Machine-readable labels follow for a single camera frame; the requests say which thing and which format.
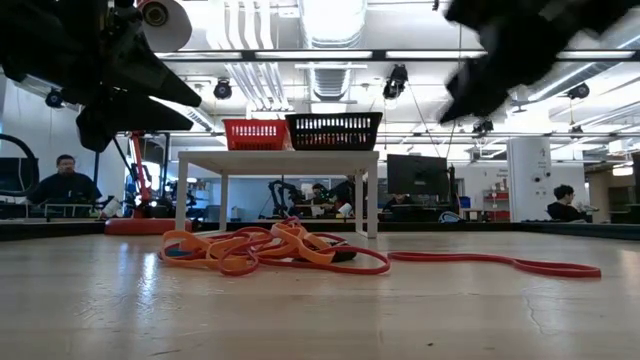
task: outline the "ceiling duct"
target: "ceiling duct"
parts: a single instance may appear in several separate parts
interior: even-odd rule
[[[298,0],[304,46],[309,49],[352,49],[360,46],[367,0]],[[351,69],[309,69],[314,94],[339,101],[351,81]]]
[[[602,49],[634,50],[640,48],[640,30],[638,30],[637,23],[636,26],[628,26],[626,29],[621,29],[616,32],[614,35],[615,39],[605,40],[602,43]],[[528,101],[525,101],[522,105],[563,94],[618,64],[620,64],[620,62],[609,61],[588,64],[577,63],[562,67],[552,72],[550,76],[530,86],[529,93],[532,95],[529,96]]]

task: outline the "white column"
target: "white column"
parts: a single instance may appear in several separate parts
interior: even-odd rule
[[[363,208],[362,203],[364,202],[364,187],[362,186],[362,170],[358,169],[356,172],[356,203],[355,211],[356,211],[356,232],[359,234],[363,233]]]
[[[187,217],[187,177],[189,162],[178,158],[178,194],[176,196],[176,230],[184,230]]]
[[[367,169],[367,237],[378,237],[378,160]]]
[[[555,201],[549,138],[515,138],[507,144],[509,211],[512,222],[548,220]]]
[[[222,173],[220,179],[220,231],[227,231],[227,206],[229,204],[229,175]]]

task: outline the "white pipe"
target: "white pipe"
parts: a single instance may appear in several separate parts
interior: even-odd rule
[[[230,0],[227,4],[229,5],[229,40],[231,41],[231,46],[234,49],[244,49],[244,44],[240,38],[240,5],[238,0]],[[260,83],[257,82],[255,73],[251,73],[253,69],[247,68],[246,64],[234,64],[234,67],[235,66],[242,72],[242,74],[239,75],[244,78],[244,81],[248,82],[248,91],[260,101],[263,109],[269,109],[271,107],[269,99],[261,97],[256,93],[256,88]]]
[[[256,8],[253,3],[253,0],[243,0],[244,2],[244,39],[247,41],[247,45],[249,49],[259,49],[258,39],[256,38]],[[249,65],[254,73],[256,72],[255,67],[257,66],[258,71],[264,78],[267,83],[268,93],[265,92],[264,87],[262,86],[262,82],[259,84],[259,90],[261,94],[263,94],[266,98],[273,99],[273,103],[276,108],[282,108],[282,104],[280,100],[277,98],[277,92],[273,85],[273,82],[269,76],[267,68],[264,63],[260,64],[250,64]]]
[[[271,6],[269,0],[260,0],[260,41],[262,47],[271,50],[274,48],[271,41]],[[267,73],[270,74],[269,78],[273,79],[274,87],[277,92],[276,97],[280,100],[283,109],[290,109],[289,101],[284,92],[284,84],[280,77],[280,71],[278,70],[277,63],[267,64]]]
[[[207,43],[212,49],[220,48],[222,50],[231,50],[231,44],[229,44],[229,40],[227,39],[224,0],[209,0],[209,4],[213,8],[212,13],[214,14],[214,18],[209,23],[210,25],[207,29]],[[253,103],[256,109],[259,109],[260,103],[253,97],[248,90],[247,84],[245,84],[243,79],[238,75],[239,70],[228,63],[224,64],[224,67],[236,81],[240,91],[242,91],[247,100]]]

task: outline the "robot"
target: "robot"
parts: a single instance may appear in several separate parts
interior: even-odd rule
[[[486,55],[469,59],[447,84],[439,122],[491,115],[518,85],[547,74],[578,31],[602,35],[640,0],[453,0],[445,17],[476,31]]]
[[[190,120],[149,96],[194,107],[201,98],[156,57],[143,31],[146,18],[134,0],[109,3],[0,2],[5,75],[52,84],[46,100],[51,107],[82,105],[76,119],[80,143],[92,151],[104,151],[117,132],[190,130]],[[149,6],[147,18],[158,20],[149,17]]]

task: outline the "plastic basket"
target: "plastic basket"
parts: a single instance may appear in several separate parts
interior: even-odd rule
[[[382,113],[285,115],[296,150],[373,150]]]
[[[225,119],[229,150],[284,150],[285,120]]]

